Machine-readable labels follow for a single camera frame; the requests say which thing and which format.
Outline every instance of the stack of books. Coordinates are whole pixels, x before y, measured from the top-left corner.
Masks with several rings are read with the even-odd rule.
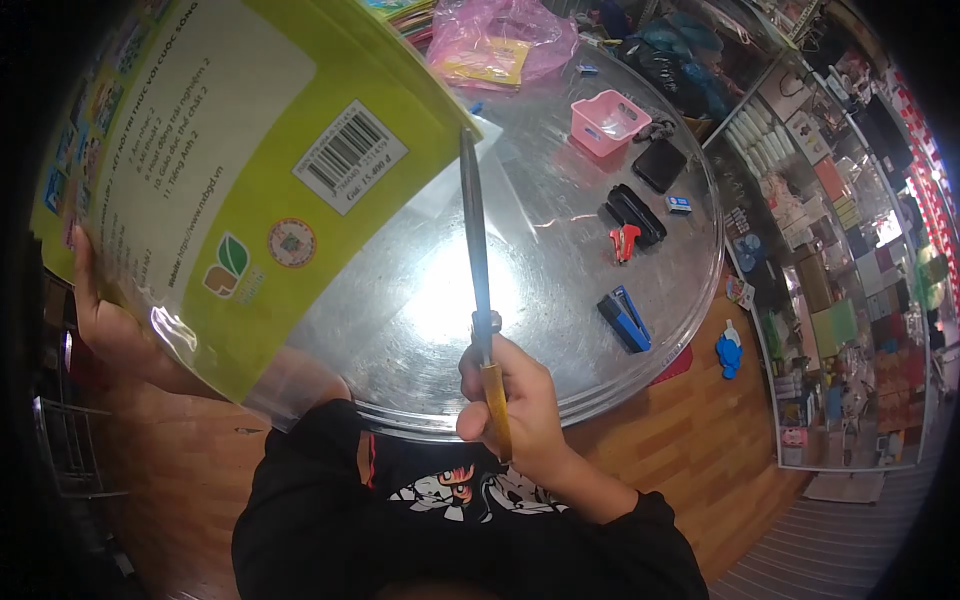
[[[367,0],[407,41],[421,48],[433,39],[433,9],[437,0]]]

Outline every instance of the barcode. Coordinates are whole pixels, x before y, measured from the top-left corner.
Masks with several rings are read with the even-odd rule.
[[[380,128],[367,115],[358,112],[350,117],[306,168],[336,194],[336,186],[341,179],[383,138]]]
[[[359,100],[321,133],[293,174],[345,215],[407,148]]]

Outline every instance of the blue stapler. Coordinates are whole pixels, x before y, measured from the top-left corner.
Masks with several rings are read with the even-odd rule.
[[[650,349],[650,334],[622,285],[597,302],[597,308],[631,352]]]

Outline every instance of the black t-shirt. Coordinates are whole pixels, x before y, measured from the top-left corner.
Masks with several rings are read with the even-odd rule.
[[[463,582],[500,598],[708,598],[658,492],[606,525],[498,464],[481,444],[371,442],[333,400],[272,431],[233,532],[245,600],[370,598],[390,583]]]

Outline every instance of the pink plastic bag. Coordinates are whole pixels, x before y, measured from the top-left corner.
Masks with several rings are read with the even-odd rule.
[[[426,62],[452,85],[519,87],[566,64],[577,24],[539,0],[441,0]]]

